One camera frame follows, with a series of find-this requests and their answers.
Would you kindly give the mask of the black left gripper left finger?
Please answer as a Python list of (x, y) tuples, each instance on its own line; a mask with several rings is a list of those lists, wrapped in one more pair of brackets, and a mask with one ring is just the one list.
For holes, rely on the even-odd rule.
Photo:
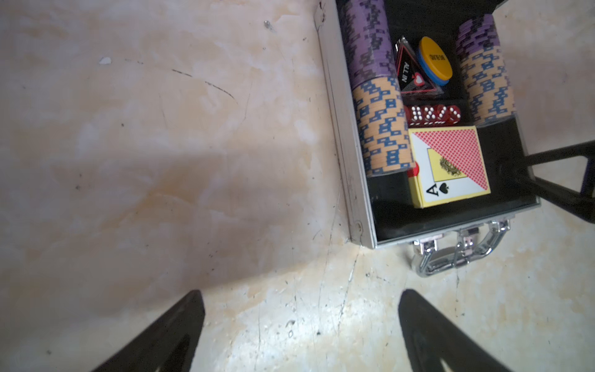
[(205, 320), (200, 291), (192, 290), (97, 371), (189, 371)]

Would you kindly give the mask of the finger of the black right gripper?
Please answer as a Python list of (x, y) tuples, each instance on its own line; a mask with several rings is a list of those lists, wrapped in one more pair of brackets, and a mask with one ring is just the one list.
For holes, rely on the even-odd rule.
[[(536, 164), (552, 163), (574, 157), (583, 157), (587, 160), (579, 192), (529, 174), (530, 167)], [(594, 222), (593, 141), (513, 158), (503, 162), (499, 166), (499, 171), (505, 178), (510, 179), (533, 195), (544, 198), (583, 221)]]

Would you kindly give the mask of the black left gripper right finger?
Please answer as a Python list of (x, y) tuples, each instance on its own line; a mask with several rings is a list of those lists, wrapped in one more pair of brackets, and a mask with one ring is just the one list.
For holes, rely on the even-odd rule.
[(398, 316), (413, 371), (508, 371), (418, 292), (403, 291)]

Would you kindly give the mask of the silver aluminium poker case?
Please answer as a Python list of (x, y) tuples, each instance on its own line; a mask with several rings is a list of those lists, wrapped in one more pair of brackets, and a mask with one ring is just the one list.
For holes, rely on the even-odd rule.
[(352, 241), (370, 249), (412, 244), (413, 265), (422, 277), (486, 257), (503, 240), (515, 214), (540, 206), (538, 197), (500, 173), (507, 161), (525, 155), (516, 118), (478, 129), (491, 185), (489, 195), (416, 209), (406, 173), (366, 175), (339, 22), (341, 8), (341, 1), (319, 1), (314, 20)]

